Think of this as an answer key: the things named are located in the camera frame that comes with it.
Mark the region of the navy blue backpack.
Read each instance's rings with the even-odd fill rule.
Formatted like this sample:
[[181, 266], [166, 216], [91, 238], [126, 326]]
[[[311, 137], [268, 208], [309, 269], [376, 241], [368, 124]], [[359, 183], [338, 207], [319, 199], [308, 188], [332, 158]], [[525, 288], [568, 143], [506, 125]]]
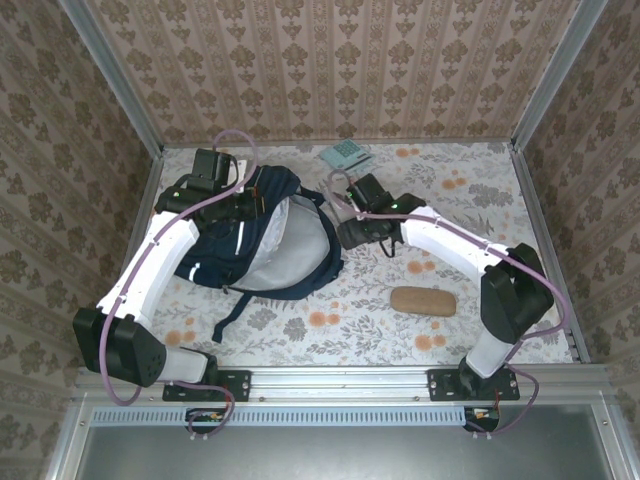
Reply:
[[175, 270], [196, 285], [242, 295], [216, 322], [216, 343], [253, 298], [304, 299], [334, 281], [344, 266], [335, 228], [321, 210], [321, 193], [304, 188], [283, 166], [259, 167], [248, 185], [264, 199], [265, 212], [208, 227]]

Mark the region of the teal calculator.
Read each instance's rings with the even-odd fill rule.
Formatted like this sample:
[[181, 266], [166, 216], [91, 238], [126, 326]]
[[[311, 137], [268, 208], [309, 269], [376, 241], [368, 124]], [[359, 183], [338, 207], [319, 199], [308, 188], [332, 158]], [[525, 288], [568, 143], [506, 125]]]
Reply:
[[355, 171], [369, 165], [375, 155], [353, 140], [345, 139], [322, 150], [319, 157], [333, 169]]

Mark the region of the brown glasses case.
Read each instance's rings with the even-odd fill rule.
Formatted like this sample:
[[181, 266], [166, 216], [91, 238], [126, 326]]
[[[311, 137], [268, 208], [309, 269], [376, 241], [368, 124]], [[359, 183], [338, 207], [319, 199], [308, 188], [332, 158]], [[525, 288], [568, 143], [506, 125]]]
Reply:
[[451, 317], [457, 311], [455, 296], [433, 288], [401, 286], [390, 295], [391, 307], [402, 313]]

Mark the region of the floral tablecloth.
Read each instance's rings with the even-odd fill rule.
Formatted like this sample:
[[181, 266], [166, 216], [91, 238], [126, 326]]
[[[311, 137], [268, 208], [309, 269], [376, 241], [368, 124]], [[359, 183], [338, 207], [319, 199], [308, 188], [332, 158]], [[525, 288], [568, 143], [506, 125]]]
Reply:
[[[505, 142], [372, 144], [368, 171], [394, 196], [414, 194], [447, 220], [514, 247], [536, 241]], [[375, 244], [342, 255], [338, 278], [300, 301], [252, 300], [220, 343], [214, 326], [236, 292], [172, 278], [153, 316], [170, 346], [214, 354], [224, 366], [384, 366], [456, 364], [481, 333], [477, 283], [434, 254], [404, 245], [393, 258]], [[451, 317], [402, 313], [401, 286], [452, 293]]]

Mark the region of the grey metal sheet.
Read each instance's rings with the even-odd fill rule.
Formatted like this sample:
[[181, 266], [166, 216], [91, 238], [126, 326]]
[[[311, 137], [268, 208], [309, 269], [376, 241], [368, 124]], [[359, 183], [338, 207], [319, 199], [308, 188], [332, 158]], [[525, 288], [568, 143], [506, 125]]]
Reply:
[[509, 432], [460, 427], [90, 431], [77, 480], [613, 480], [593, 415], [535, 407]]

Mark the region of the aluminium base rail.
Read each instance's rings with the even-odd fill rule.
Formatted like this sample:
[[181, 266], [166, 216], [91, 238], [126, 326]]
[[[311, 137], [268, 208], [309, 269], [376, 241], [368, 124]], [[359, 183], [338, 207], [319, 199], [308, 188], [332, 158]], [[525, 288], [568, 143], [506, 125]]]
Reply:
[[[241, 401], [249, 403], [399, 403], [432, 402], [438, 395], [454, 400], [454, 381], [442, 366], [410, 367], [250, 367], [240, 381]], [[602, 365], [516, 365], [507, 389], [525, 402], [538, 393], [546, 403], [613, 401], [615, 389]]]

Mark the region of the aluminium frame post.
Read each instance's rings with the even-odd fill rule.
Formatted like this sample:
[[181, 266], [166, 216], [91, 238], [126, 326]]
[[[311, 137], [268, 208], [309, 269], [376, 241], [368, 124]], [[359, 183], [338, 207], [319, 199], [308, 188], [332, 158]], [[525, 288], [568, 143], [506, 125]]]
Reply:
[[581, 0], [511, 136], [522, 151], [535, 133], [584, 47], [608, 0]]
[[153, 160], [162, 156], [163, 141], [137, 95], [125, 68], [84, 0], [59, 0], [117, 101]]

